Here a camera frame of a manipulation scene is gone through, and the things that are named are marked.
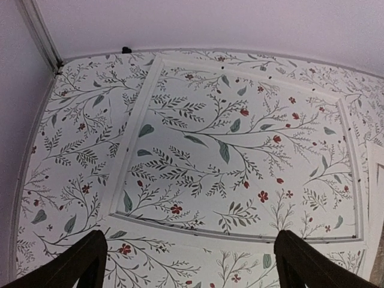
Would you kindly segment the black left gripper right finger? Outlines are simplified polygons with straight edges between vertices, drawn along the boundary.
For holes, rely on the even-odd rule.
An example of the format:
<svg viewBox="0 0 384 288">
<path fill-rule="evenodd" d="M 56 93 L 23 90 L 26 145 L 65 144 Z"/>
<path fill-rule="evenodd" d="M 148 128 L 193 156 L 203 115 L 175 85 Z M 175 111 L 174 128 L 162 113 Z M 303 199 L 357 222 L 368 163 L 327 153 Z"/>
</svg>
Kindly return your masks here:
<svg viewBox="0 0 384 288">
<path fill-rule="evenodd" d="M 331 262 L 290 230 L 278 233 L 274 254 L 281 287 L 372 287 Z"/>
</svg>

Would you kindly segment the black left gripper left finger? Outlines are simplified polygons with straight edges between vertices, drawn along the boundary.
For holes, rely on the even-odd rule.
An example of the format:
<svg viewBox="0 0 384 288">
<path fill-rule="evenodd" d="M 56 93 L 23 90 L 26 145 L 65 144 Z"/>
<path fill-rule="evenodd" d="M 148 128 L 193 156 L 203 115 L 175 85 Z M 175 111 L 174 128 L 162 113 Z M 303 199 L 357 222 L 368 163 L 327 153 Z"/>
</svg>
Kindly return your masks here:
<svg viewBox="0 0 384 288">
<path fill-rule="evenodd" d="M 60 256 L 5 287 L 102 287 L 107 242 L 102 231 L 93 230 Z"/>
</svg>

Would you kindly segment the white picture frame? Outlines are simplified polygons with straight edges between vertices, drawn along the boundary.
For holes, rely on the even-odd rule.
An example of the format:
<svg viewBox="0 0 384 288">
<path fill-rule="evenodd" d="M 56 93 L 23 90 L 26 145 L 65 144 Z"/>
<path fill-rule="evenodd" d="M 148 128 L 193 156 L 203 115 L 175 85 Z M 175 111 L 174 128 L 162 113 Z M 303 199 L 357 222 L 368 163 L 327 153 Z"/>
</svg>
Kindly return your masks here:
<svg viewBox="0 0 384 288">
<path fill-rule="evenodd" d="M 277 287 L 291 230 L 358 275 L 367 204 L 346 103 L 225 63 L 157 56 L 102 205 L 110 287 Z"/>
</svg>

